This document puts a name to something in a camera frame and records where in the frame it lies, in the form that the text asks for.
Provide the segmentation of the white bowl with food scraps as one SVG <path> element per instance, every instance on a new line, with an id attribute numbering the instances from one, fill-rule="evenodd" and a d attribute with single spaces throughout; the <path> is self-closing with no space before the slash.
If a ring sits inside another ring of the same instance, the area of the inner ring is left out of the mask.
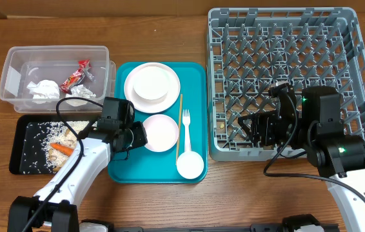
<path id="1" fill-rule="evenodd" d="M 179 127 L 169 116 L 156 114 L 148 117 L 143 126 L 146 131 L 145 147 L 153 152 L 164 152 L 171 149 L 179 138 Z"/>

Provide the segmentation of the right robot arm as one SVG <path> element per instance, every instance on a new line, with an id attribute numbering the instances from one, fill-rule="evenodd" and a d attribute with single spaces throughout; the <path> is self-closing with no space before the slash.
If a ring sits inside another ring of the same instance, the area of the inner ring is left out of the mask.
<path id="1" fill-rule="evenodd" d="M 345 134 L 338 91 L 330 86 L 305 88 L 300 110 L 288 82 L 276 82 L 268 93 L 279 100 L 275 110 L 238 118 L 247 138 L 254 145 L 279 145 L 270 164 L 290 146 L 301 150 L 319 173 L 270 173 L 265 168 L 264 175 L 324 181 L 346 229 L 365 231 L 365 140 Z"/>

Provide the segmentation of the orange carrot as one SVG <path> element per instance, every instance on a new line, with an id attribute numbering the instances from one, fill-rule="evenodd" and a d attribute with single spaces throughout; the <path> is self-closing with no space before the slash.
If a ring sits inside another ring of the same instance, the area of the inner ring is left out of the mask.
<path id="1" fill-rule="evenodd" d="M 74 150 L 72 149 L 72 148 L 69 148 L 69 147 L 67 147 L 67 146 L 63 146 L 62 144 L 58 144 L 58 143 L 51 143 L 50 144 L 50 146 L 53 148 L 53 149 L 55 149 L 55 150 L 57 150 L 57 151 L 59 151 L 59 152 L 61 152 L 61 153 L 63 153 L 64 155 L 66 155 L 66 156 L 70 156 L 73 152 L 74 152 Z"/>

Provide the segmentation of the red snack wrapper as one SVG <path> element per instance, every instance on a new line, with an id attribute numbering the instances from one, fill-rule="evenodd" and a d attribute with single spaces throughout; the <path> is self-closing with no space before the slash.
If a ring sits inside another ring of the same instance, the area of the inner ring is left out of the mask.
<path id="1" fill-rule="evenodd" d="M 79 85 L 85 77 L 89 78 L 89 80 L 94 81 L 95 77 L 90 72 L 90 68 L 92 67 L 90 64 L 90 60 L 82 60 L 78 62 L 79 69 L 75 71 L 67 80 L 65 80 L 62 85 L 60 85 L 59 89 L 64 93 L 71 93 L 71 89 L 74 86 Z"/>

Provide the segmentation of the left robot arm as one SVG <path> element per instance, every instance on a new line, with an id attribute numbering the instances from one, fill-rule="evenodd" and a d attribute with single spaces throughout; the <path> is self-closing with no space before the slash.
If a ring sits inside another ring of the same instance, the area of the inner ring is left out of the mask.
<path id="1" fill-rule="evenodd" d="M 31 231 L 49 226 L 52 231 L 113 231 L 109 222 L 79 221 L 78 207 L 96 176 L 117 153 L 146 145 L 142 122 L 135 120 L 131 101 L 105 97 L 102 113 L 81 133 L 77 145 L 52 180 L 32 197 L 18 196 L 11 204 L 8 231 Z"/>

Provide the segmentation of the white napkin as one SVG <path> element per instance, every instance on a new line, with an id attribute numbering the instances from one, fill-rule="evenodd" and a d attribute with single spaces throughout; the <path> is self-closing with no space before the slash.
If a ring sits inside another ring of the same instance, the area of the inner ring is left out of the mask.
<path id="1" fill-rule="evenodd" d="M 60 89 L 56 82 L 50 80 L 42 80 L 35 84 L 34 82 L 30 82 L 27 85 L 27 88 L 30 91 L 30 94 L 33 95 L 34 103 L 36 104 L 44 104 L 48 101 L 45 99 L 59 99 L 60 98 Z"/>
<path id="2" fill-rule="evenodd" d="M 81 97 L 81 98 L 87 98 L 87 99 L 95 99 L 96 94 L 94 94 L 92 91 L 90 91 L 85 86 L 80 84 L 80 85 L 72 87 L 70 89 L 70 93 L 66 94 L 66 97 Z M 78 106 L 87 104 L 86 101 L 78 100 L 78 99 L 67 100 L 66 103 L 73 107 L 78 107 Z"/>

